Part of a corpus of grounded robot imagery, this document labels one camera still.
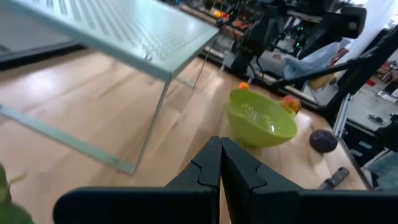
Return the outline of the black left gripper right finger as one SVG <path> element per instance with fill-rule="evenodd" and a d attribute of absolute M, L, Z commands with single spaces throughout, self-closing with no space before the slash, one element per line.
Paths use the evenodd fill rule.
<path fill-rule="evenodd" d="M 309 190 L 222 137 L 221 179 L 232 224 L 398 224 L 398 193 Z"/>

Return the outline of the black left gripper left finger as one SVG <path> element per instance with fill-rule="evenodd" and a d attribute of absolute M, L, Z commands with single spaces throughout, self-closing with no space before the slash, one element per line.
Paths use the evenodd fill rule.
<path fill-rule="evenodd" d="M 53 208 L 55 224 L 218 224 L 221 139 L 212 136 L 164 187 L 80 187 Z"/>

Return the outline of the green plastic colander bowl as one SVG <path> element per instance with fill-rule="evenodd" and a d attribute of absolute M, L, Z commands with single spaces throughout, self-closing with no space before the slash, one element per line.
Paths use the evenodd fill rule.
<path fill-rule="evenodd" d="M 250 90 L 234 89 L 224 104 L 236 139 L 253 147 L 272 147 L 298 133 L 294 117 L 278 102 Z"/>

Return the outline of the dark purple round fruit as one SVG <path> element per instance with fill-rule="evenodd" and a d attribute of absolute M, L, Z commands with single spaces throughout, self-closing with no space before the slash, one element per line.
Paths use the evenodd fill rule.
<path fill-rule="evenodd" d="M 332 132 L 318 129 L 310 135 L 309 143 L 318 153 L 324 154 L 334 151 L 338 145 L 338 140 Z"/>

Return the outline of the red and yellow pear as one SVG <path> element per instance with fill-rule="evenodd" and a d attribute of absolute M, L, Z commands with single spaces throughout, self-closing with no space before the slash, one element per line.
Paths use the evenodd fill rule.
<path fill-rule="evenodd" d="M 297 114 L 301 109 L 301 102 L 290 95 L 283 97 L 280 101 L 280 105 L 291 114 Z"/>

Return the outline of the pale blue plastic bag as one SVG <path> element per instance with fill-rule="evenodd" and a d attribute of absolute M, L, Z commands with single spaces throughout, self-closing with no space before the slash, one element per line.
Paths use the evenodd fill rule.
<path fill-rule="evenodd" d="M 352 39 L 343 38 L 340 42 L 334 42 L 326 47 L 322 47 L 303 59 L 294 58 L 289 55 L 283 56 L 283 77 L 295 78 L 325 68 L 331 62 L 332 58 L 337 55 L 338 51 L 350 45 L 351 42 Z"/>

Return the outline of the green potted plant white pot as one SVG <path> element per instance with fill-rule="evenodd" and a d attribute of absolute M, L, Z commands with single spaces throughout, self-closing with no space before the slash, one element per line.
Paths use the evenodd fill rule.
<path fill-rule="evenodd" d="M 27 174 L 7 180 L 6 170 L 0 162 L 0 224 L 35 224 L 30 213 L 12 201 L 11 185 L 26 178 Z"/>

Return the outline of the pale green perforated metal shelf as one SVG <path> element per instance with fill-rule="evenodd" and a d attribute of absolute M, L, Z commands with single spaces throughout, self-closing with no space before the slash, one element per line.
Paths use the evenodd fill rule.
<path fill-rule="evenodd" d="M 141 164 L 171 82 L 195 87 L 178 75 L 219 33 L 158 0 L 3 0 L 2 4 L 164 82 L 135 164 L 0 105 L 1 115 L 129 175 Z"/>

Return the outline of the black-handled kitchen knife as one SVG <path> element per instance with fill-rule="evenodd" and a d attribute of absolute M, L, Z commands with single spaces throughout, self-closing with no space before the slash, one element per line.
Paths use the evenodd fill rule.
<path fill-rule="evenodd" d="M 349 170 L 345 167 L 340 167 L 331 177 L 324 180 L 319 186 L 320 190 L 333 190 L 342 183 L 349 176 Z"/>

